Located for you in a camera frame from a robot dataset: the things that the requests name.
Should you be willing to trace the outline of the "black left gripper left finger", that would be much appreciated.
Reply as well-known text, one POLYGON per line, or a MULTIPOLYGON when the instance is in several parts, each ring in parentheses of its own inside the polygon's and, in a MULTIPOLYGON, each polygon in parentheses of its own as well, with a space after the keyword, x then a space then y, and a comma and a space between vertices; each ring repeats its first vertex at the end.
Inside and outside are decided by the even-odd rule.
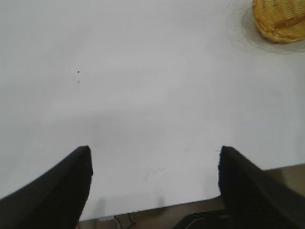
POLYGON ((80 146, 43 175, 0 200, 2 229, 75 229, 93 175, 91 150, 80 146))

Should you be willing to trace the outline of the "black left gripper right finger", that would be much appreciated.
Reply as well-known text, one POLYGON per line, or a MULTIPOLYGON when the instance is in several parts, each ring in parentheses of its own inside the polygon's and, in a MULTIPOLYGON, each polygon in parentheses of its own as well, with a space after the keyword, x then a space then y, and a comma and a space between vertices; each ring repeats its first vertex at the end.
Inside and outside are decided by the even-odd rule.
POLYGON ((219 189, 238 229, 303 229, 305 198, 271 178, 235 148, 220 152, 219 189))

